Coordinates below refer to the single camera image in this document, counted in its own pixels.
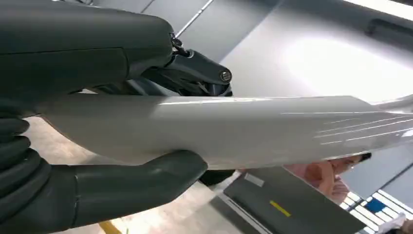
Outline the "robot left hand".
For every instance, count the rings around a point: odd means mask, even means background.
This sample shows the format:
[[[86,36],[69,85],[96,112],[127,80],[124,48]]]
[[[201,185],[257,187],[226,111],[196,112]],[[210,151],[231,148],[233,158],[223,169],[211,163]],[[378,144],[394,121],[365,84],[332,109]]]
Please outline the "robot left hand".
[[[50,234],[175,200],[207,170],[175,150],[139,166],[53,165],[26,118],[84,88],[153,81],[183,96],[232,96],[231,72],[182,46],[164,19],[52,0],[0,3],[0,231]]]

